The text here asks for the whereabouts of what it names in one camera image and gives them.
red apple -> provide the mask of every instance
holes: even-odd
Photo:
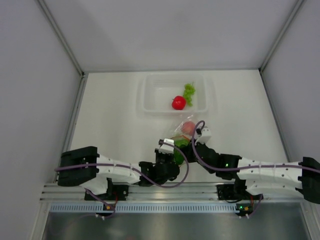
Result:
[[[173,99],[173,102],[171,104],[171,106],[175,109],[175,110],[182,110],[185,108],[187,101],[185,100],[185,98],[183,96],[176,96]]]
[[[188,134],[189,136],[192,135],[192,133],[194,132],[194,129],[195,129],[195,124],[193,121],[186,121],[183,125],[182,125],[182,129],[181,131],[184,133],[184,134]]]

green grapes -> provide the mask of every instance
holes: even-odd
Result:
[[[194,95],[195,92],[196,92],[196,89],[193,83],[192,84],[187,83],[186,85],[184,85],[183,97],[186,100],[186,104],[190,107],[193,106],[191,96]]]

white plastic container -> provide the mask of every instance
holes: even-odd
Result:
[[[183,110],[175,110],[171,104],[176,96],[182,96],[185,84],[192,84],[195,93],[193,106],[186,105]],[[196,73],[154,73],[148,75],[142,85],[142,110],[149,114],[204,113],[208,110],[207,83]]]

